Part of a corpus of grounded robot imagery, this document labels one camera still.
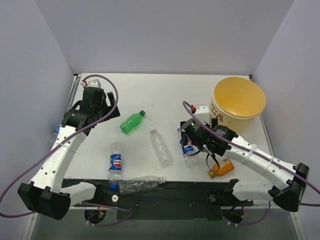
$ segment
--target orange bottle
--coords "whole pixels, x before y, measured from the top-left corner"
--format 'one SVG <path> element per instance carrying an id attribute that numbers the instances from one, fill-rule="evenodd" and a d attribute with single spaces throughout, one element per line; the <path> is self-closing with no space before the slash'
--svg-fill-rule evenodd
<path id="1" fill-rule="evenodd" d="M 220 166 L 219 170 L 218 170 L 217 164 L 214 164 L 212 166 L 213 171 L 208 170 L 208 174 L 209 174 L 210 178 L 213 179 L 215 176 L 221 177 L 221 176 L 231 172 L 233 169 L 235 169 L 235 166 L 232 164 L 232 162 L 229 158 L 225 158 L 222 161 L 223 161 L 223 165 Z"/>

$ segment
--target gray floor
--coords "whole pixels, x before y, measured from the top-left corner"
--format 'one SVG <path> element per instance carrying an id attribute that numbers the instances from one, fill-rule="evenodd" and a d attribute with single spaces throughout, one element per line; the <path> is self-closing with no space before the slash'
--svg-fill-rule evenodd
<path id="1" fill-rule="evenodd" d="M 243 221 L 259 219 L 265 209 L 247 209 L 247 218 Z M 102 223 L 115 220 L 116 212 L 108 211 Z M 271 209 L 270 215 L 261 223 L 233 227 L 227 222 L 207 221 L 207 219 L 194 220 L 127 220 L 111 227 L 86 226 L 83 209 L 70 209 L 68 214 L 60 221 L 39 215 L 34 227 L 32 240 L 277 240 L 297 239 L 290 213 L 282 209 Z"/>

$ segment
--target green plastic bottle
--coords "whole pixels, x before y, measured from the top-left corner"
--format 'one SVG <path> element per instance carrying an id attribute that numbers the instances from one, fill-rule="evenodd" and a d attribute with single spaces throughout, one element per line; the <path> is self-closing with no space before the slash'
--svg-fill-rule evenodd
<path id="1" fill-rule="evenodd" d="M 134 113 L 128 119 L 121 123 L 120 128 L 122 132 L 128 134 L 134 129 L 142 120 L 143 116 L 146 115 L 145 111 L 140 111 L 139 113 Z"/>

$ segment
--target blue bottle cap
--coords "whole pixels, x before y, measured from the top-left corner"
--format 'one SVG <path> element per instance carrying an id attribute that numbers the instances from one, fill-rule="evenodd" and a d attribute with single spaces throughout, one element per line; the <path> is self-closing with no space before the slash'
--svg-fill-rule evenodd
<path id="1" fill-rule="evenodd" d="M 115 184 L 115 183 L 110 184 L 110 190 L 112 190 L 114 192 L 117 191 L 118 190 L 118 185 Z"/>

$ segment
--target blue label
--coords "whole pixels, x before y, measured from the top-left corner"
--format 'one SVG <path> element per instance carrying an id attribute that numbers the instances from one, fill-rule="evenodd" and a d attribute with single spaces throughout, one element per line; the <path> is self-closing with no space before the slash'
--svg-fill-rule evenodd
<path id="1" fill-rule="evenodd" d="M 191 141 L 188 138 L 188 143 L 187 145 L 184 146 L 184 154 L 187 154 L 189 152 L 193 152 L 195 149 L 194 147 L 191 145 Z"/>
<path id="2" fill-rule="evenodd" d="M 54 133 L 55 133 L 55 134 L 58 134 L 58 133 L 59 133 L 60 127 L 61 127 L 61 124 L 59 124 L 59 125 L 56 127 L 56 129 L 54 130 Z"/>
<path id="3" fill-rule="evenodd" d="M 120 170 L 122 167 L 121 154 L 110 155 L 110 170 Z"/>

